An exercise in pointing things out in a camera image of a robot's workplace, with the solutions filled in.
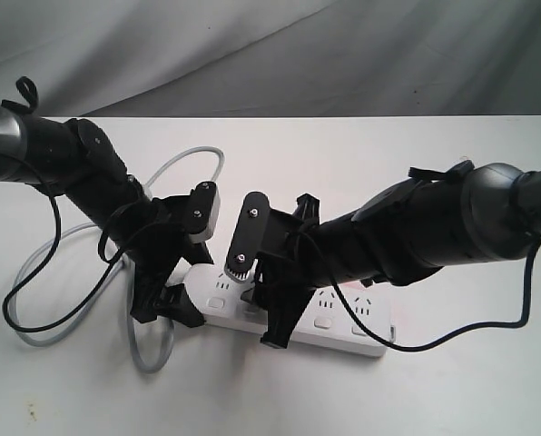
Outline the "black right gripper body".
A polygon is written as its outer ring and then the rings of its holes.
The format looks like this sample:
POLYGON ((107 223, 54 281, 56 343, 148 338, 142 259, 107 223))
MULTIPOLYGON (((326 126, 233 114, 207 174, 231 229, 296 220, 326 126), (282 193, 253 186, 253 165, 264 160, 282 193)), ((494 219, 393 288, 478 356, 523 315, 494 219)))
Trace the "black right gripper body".
POLYGON ((250 194, 252 300, 308 300, 332 284, 335 264, 314 233, 320 227, 320 200, 304 193, 292 213, 271 206, 265 193, 250 194))

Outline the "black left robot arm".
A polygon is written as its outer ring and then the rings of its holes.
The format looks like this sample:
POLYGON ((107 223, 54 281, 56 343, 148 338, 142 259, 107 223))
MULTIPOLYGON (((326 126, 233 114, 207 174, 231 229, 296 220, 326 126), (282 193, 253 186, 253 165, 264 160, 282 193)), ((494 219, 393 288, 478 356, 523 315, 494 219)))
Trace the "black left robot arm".
POLYGON ((167 285, 180 260, 212 262, 206 242, 220 207, 215 182, 186 195, 150 198, 95 123, 64 123, 0 105, 0 182, 33 186, 50 200, 66 196, 102 235, 98 254, 111 265, 124 255, 135 266, 131 316, 204 325, 183 285, 167 285))

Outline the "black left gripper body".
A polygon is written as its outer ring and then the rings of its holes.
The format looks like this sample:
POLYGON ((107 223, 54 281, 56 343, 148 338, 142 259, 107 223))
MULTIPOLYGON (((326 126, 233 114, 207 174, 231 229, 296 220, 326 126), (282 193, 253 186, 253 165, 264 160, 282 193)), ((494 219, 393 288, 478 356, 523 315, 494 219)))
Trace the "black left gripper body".
POLYGON ((133 297, 129 314, 137 322, 152 322, 157 297, 181 257, 182 226, 187 195, 148 199, 145 196, 119 207, 103 227, 103 240, 112 240, 133 261, 133 297))

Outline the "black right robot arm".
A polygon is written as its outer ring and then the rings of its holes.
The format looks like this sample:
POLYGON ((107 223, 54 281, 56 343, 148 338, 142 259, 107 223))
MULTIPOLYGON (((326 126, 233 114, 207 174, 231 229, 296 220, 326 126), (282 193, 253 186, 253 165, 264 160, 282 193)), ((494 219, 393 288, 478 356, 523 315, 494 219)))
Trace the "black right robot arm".
POLYGON ((524 261, 521 313, 510 327, 527 324, 541 246, 541 171, 470 161, 445 172, 411 168, 405 181, 339 218, 322 222, 319 208, 309 194, 293 213, 273 209, 260 192, 243 201, 225 269, 237 281, 253 276, 245 298, 268 314, 264 344, 286 347, 320 288, 408 286, 469 263, 524 261))

